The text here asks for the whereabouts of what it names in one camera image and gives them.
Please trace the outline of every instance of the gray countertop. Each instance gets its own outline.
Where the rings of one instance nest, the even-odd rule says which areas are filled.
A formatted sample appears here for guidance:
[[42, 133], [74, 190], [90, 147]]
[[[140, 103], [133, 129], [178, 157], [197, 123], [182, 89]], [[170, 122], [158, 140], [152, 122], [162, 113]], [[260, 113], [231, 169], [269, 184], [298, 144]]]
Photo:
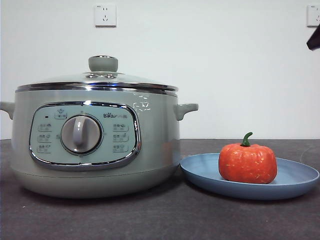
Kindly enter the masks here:
[[[182, 139], [184, 157], [220, 152], [239, 140]], [[320, 139], [250, 140], [278, 158], [320, 170]], [[207, 192], [180, 168], [149, 190], [110, 198], [62, 199], [22, 188], [9, 167], [10, 140], [1, 140], [1, 240], [320, 239], [320, 184], [303, 196], [257, 201]]]

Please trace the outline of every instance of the orange pumpkin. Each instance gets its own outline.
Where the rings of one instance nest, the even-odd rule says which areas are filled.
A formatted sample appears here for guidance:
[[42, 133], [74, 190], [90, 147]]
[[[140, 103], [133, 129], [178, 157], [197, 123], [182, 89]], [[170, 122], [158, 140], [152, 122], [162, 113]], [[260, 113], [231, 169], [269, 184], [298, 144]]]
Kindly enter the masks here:
[[242, 143], [226, 145], [219, 155], [219, 172], [229, 181], [268, 184], [277, 175], [277, 161], [274, 152], [266, 146], [250, 145], [247, 133]]

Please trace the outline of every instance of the control dial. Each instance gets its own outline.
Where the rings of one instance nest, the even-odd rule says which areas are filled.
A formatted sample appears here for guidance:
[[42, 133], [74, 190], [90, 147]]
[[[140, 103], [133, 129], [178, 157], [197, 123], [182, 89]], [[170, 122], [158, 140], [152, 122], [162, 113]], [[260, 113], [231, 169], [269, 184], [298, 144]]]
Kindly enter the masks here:
[[86, 115], [70, 118], [64, 123], [61, 130], [62, 144], [73, 153], [89, 152], [98, 145], [100, 140], [100, 125]]

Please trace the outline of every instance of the pumpkin stem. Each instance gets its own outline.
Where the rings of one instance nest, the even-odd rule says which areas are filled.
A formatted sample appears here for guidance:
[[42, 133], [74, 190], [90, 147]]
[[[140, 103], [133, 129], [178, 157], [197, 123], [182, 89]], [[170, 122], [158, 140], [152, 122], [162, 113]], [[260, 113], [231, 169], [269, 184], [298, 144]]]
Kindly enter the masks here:
[[250, 137], [252, 134], [252, 132], [248, 132], [246, 135], [244, 135], [243, 141], [240, 145], [241, 147], [250, 147], [248, 137]]

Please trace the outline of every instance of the plate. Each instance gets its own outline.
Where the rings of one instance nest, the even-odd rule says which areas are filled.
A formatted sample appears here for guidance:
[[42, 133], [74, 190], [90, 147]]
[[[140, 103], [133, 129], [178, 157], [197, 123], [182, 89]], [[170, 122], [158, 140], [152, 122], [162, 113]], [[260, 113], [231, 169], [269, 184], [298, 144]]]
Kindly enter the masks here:
[[225, 180], [219, 173], [219, 153], [188, 156], [181, 160], [186, 178], [207, 191], [251, 200], [294, 198], [310, 191], [318, 183], [319, 172], [308, 165], [276, 158], [277, 175], [268, 184]]

